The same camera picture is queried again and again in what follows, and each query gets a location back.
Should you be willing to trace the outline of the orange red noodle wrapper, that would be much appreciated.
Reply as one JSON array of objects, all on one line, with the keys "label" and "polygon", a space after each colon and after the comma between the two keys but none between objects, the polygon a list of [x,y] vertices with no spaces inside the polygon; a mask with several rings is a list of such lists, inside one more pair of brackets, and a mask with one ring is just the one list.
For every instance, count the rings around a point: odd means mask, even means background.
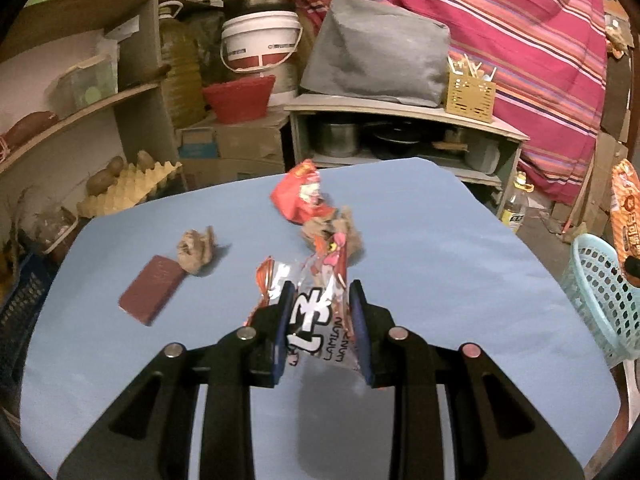
[{"label": "orange red noodle wrapper", "polygon": [[265,258],[255,278],[259,309],[274,306],[289,293],[274,348],[278,373],[285,365],[295,366],[303,354],[346,370],[360,370],[343,248],[333,246],[328,254],[314,252],[301,264]]}]

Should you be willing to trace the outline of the orange snack bag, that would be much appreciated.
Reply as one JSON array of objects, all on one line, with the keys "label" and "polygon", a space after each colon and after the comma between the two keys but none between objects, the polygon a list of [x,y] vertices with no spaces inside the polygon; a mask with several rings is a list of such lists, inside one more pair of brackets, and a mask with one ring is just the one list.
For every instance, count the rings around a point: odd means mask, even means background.
[{"label": "orange snack bag", "polygon": [[614,247],[626,280],[639,287],[639,177],[628,159],[613,167],[611,182]]}]

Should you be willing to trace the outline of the red snack wrapper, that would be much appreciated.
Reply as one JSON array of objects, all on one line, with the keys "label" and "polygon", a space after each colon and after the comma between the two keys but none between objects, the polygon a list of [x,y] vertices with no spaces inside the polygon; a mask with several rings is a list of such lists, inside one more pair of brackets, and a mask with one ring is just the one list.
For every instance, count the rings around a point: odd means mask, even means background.
[{"label": "red snack wrapper", "polygon": [[311,159],[305,159],[292,168],[276,185],[270,200],[282,216],[300,226],[312,218],[333,214],[321,196],[320,172]]}]

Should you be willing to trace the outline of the brown paper ball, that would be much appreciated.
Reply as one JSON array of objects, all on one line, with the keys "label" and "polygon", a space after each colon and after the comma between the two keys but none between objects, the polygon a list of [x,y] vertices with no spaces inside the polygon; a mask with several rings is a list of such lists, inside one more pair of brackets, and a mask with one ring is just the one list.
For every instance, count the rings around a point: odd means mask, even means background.
[{"label": "brown paper ball", "polygon": [[323,217],[306,221],[300,235],[317,254],[328,254],[335,246],[343,248],[348,263],[354,262],[363,252],[363,241],[356,229],[352,208],[343,206]]}]

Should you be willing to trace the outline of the dark red flat packet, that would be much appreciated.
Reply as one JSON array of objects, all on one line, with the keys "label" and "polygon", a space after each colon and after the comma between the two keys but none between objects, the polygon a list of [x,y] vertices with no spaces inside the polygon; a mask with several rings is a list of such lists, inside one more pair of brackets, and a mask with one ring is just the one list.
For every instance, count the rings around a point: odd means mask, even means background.
[{"label": "dark red flat packet", "polygon": [[186,271],[164,256],[154,256],[119,297],[119,307],[145,326],[150,326],[166,306]]}]

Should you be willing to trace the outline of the light blue plastic basket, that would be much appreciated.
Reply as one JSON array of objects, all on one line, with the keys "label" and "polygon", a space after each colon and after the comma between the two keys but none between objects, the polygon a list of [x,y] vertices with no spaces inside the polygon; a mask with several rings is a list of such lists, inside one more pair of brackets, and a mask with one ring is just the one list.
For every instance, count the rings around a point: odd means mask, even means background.
[{"label": "light blue plastic basket", "polygon": [[614,247],[592,234],[578,235],[560,285],[609,367],[638,359],[639,289],[626,279]]}]

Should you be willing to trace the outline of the small brown crumpled paper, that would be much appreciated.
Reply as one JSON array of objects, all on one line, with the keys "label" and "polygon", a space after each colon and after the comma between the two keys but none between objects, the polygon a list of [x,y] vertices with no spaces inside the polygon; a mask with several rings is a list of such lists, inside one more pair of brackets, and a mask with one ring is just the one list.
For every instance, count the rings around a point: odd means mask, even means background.
[{"label": "small brown crumpled paper", "polygon": [[177,244],[177,261],[187,274],[196,275],[213,261],[216,238],[212,226],[203,232],[187,230]]}]

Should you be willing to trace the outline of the clear oil bottle yellow label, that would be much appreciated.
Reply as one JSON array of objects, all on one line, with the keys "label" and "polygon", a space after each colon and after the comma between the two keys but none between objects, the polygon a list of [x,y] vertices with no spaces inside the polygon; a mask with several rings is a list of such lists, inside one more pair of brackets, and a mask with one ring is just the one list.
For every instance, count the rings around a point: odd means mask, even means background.
[{"label": "clear oil bottle yellow label", "polygon": [[528,207],[528,196],[535,189],[533,183],[527,181],[524,171],[519,171],[513,181],[512,191],[504,204],[501,222],[513,233],[520,229]]}]

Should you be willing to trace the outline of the yellow egg tray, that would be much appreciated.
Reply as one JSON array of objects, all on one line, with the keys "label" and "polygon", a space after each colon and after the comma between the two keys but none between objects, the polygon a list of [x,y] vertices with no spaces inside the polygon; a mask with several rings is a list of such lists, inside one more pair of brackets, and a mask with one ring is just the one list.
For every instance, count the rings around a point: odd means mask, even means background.
[{"label": "yellow egg tray", "polygon": [[147,151],[138,151],[136,162],[116,156],[88,179],[77,212],[92,219],[143,204],[165,191],[181,170],[181,162],[158,162]]}]

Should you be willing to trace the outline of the yellow oil jug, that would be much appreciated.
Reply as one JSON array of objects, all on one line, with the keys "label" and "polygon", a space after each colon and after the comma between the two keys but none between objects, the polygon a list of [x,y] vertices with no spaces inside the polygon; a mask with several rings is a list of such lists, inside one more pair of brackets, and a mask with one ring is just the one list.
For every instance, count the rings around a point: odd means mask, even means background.
[{"label": "yellow oil jug", "polygon": [[175,129],[189,127],[206,115],[198,44],[190,28],[177,20],[183,8],[178,0],[158,6],[160,59],[169,66],[163,82],[163,97]]}]

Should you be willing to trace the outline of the white wooden shelf unit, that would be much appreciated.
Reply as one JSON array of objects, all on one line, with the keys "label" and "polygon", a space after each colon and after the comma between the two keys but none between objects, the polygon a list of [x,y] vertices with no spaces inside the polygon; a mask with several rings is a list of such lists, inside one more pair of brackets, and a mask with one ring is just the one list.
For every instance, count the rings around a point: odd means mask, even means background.
[{"label": "white wooden shelf unit", "polygon": [[441,107],[305,93],[285,109],[296,162],[336,168],[420,157],[451,172],[497,217],[528,141],[499,118],[480,122]]}]

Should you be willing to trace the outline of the red plastic basin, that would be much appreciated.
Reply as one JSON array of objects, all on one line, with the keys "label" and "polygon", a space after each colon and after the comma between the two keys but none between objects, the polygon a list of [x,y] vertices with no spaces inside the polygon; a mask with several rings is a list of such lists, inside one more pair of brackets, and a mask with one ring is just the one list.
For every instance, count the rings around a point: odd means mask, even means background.
[{"label": "red plastic basin", "polygon": [[238,80],[211,84],[203,88],[206,104],[217,122],[234,125],[252,122],[268,113],[268,103],[276,77],[243,77]]}]

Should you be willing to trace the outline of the grey cloth cover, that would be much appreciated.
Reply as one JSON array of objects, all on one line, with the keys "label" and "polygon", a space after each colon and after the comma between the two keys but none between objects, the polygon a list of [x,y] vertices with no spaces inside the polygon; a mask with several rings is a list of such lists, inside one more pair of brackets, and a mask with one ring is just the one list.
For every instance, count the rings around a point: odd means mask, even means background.
[{"label": "grey cloth cover", "polygon": [[439,107],[449,27],[388,2],[332,0],[300,84],[310,92]]}]

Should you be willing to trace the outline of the white plastic bucket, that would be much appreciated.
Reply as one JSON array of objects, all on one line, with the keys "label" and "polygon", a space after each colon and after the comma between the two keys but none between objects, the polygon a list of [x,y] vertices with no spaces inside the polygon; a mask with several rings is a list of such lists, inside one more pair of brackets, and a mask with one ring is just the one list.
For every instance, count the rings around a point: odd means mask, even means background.
[{"label": "white plastic bucket", "polygon": [[236,74],[271,70],[296,53],[303,36],[292,11],[254,12],[227,20],[221,29],[220,57]]}]

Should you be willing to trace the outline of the wooden wall shelf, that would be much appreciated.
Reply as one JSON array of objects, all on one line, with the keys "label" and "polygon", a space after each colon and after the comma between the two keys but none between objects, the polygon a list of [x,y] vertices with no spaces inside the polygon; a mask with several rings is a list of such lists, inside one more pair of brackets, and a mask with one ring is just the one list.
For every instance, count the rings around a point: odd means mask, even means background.
[{"label": "wooden wall shelf", "polygon": [[[161,162],[177,158],[164,105],[158,0],[84,0],[102,15],[107,32],[130,18],[138,30],[119,45],[118,94],[70,115],[2,162],[1,177],[87,177],[113,156],[135,159],[147,151]],[[57,76],[98,52],[99,29],[58,38],[25,50],[1,64],[1,127],[43,110]]]}]

